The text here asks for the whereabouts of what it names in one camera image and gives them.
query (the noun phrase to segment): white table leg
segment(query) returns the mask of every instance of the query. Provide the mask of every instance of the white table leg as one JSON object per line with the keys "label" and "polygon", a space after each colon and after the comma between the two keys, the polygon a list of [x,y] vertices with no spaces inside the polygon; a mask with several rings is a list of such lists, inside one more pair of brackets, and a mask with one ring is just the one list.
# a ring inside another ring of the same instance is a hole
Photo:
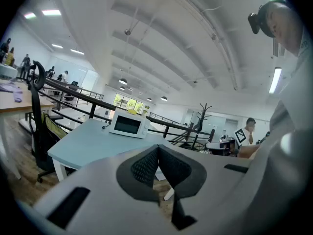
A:
{"label": "white table leg", "polygon": [[11,153],[10,153],[9,144],[7,142],[6,133],[5,133],[4,117],[2,115],[0,115],[0,134],[1,134],[1,139],[2,139],[2,143],[3,143],[3,151],[4,151],[4,154],[3,155],[1,154],[2,163],[4,165],[6,165],[9,168],[9,170],[18,179],[21,179],[21,175],[20,175],[18,169],[16,168],[16,165],[15,165],[14,160],[13,160]]}
{"label": "white table leg", "polygon": [[52,160],[53,160],[55,172],[57,173],[58,179],[61,182],[63,179],[67,177],[65,166],[55,159],[52,159]]}
{"label": "white table leg", "polygon": [[172,197],[174,195],[174,189],[171,188],[168,193],[166,193],[166,195],[164,196],[164,200],[167,201],[170,199],[170,197]]}

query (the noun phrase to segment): green fabric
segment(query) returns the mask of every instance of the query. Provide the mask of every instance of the green fabric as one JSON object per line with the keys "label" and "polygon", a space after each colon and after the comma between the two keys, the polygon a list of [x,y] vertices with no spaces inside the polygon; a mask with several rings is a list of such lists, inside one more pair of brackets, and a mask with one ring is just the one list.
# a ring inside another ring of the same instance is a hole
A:
{"label": "green fabric", "polygon": [[47,128],[55,134],[59,139],[62,139],[66,136],[66,132],[62,130],[56,123],[54,123],[50,118],[48,114],[41,114],[41,120],[45,120],[45,124]]}

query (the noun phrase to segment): microwave window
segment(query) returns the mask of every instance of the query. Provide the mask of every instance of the microwave window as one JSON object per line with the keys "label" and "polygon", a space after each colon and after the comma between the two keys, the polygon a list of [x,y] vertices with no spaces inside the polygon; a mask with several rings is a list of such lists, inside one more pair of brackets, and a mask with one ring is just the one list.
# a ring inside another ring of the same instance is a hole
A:
{"label": "microwave window", "polygon": [[133,120],[131,118],[118,116],[114,130],[137,134],[140,123],[140,121]]}

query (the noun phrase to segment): light blue table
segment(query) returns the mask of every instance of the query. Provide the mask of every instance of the light blue table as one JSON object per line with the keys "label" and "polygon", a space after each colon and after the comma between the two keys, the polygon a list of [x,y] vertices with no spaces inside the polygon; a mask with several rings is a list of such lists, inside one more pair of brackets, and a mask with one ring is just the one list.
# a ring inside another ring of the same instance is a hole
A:
{"label": "light blue table", "polygon": [[67,176],[65,166],[79,169],[90,162],[129,150],[154,144],[171,145],[159,135],[147,134],[145,139],[132,138],[110,133],[110,126],[103,130],[103,125],[108,124],[90,118],[48,150],[59,181]]}

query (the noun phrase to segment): purple cloth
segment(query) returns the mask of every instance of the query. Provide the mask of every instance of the purple cloth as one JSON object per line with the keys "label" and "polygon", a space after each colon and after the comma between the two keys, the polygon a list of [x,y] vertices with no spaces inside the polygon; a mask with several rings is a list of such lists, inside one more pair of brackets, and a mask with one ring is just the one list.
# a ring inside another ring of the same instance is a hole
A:
{"label": "purple cloth", "polygon": [[7,84],[0,83],[0,92],[12,92],[14,101],[21,103],[23,99],[23,91],[14,85],[14,82],[9,82]]}

